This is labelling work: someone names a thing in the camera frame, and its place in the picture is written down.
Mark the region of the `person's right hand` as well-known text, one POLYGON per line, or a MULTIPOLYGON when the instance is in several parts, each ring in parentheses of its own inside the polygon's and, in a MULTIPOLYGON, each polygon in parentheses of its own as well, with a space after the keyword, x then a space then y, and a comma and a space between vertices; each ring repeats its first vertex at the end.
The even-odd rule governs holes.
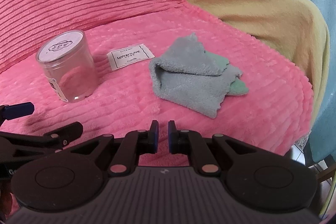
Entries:
POLYGON ((6 217, 10 215, 12 205, 13 205, 13 198, 11 196, 10 183, 1 182, 1 199, 0 199, 1 221, 5 221, 6 217))

